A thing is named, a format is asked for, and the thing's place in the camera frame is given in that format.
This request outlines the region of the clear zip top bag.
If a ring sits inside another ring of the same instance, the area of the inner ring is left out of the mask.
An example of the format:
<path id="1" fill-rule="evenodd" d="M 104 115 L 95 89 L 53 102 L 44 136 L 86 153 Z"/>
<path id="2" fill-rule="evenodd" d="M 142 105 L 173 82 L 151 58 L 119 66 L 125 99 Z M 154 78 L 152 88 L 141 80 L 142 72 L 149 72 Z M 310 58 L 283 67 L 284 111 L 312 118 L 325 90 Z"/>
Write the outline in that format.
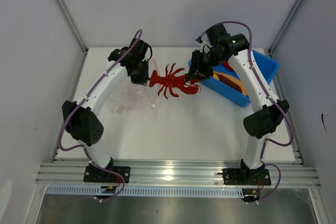
<path id="1" fill-rule="evenodd" d="M 157 92 L 156 86 L 150 88 L 149 85 L 132 84 L 130 78 L 126 77 L 112 91 L 105 105 L 114 114 L 154 109 Z"/>

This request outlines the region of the red toy lobster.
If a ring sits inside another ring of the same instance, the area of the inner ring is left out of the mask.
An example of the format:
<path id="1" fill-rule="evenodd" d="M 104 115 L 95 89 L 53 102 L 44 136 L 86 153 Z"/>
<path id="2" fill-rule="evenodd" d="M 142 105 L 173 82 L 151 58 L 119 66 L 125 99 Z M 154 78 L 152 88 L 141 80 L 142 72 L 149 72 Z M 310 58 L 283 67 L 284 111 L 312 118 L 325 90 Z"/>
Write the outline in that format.
<path id="1" fill-rule="evenodd" d="M 150 77 L 149 87 L 152 88 L 155 85 L 159 84 L 161 88 L 157 92 L 157 95 L 160 96 L 160 94 L 162 93 L 166 99 L 168 99 L 168 92 L 172 97 L 179 97 L 179 95 L 174 92 L 174 88 L 177 88 L 184 94 L 188 95 L 194 95 L 200 92 L 201 87 L 198 84 L 185 81 L 187 74 L 177 76 L 178 73 L 184 71 L 185 69 L 174 69 L 175 65 L 176 63 L 173 63 L 170 70 L 168 69 L 170 65 L 166 65 L 165 76 L 160 76 L 157 70 L 153 70 Z"/>

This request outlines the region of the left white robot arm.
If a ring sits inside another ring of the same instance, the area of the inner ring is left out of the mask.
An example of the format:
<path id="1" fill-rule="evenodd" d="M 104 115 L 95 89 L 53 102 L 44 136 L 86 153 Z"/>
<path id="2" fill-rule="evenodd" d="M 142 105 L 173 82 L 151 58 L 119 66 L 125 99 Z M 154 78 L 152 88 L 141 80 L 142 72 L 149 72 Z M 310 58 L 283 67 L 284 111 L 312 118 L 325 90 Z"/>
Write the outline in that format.
<path id="1" fill-rule="evenodd" d="M 102 142 L 104 127 L 98 115 L 112 91 L 127 77 L 133 84 L 147 85 L 149 62 L 145 55 L 151 46 L 133 38 L 127 47 L 115 49 L 97 80 L 74 101 L 62 105 L 64 123 L 61 132 L 67 132 L 84 149 L 90 164 L 96 167 L 95 175 L 108 182 L 114 176 L 113 159 L 107 154 Z"/>

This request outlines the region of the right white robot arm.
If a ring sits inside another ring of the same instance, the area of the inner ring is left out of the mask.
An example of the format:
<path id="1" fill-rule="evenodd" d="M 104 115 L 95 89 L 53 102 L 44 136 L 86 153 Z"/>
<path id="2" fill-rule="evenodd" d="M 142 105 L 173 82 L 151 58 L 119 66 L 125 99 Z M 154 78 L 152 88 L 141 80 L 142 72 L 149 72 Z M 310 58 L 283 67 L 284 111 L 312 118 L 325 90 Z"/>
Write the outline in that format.
<path id="1" fill-rule="evenodd" d="M 240 179 L 251 184 L 265 169 L 264 152 L 272 142 L 277 127 L 287 117 L 287 100 L 280 100 L 272 92 L 255 61 L 247 38 L 243 34 L 231 36 L 225 32 L 209 35 L 208 50 L 192 52 L 186 81 L 203 81 L 213 76 L 213 68 L 229 63 L 243 83 L 250 98 L 253 113 L 243 119 L 248 134 L 247 149 L 240 163 Z"/>

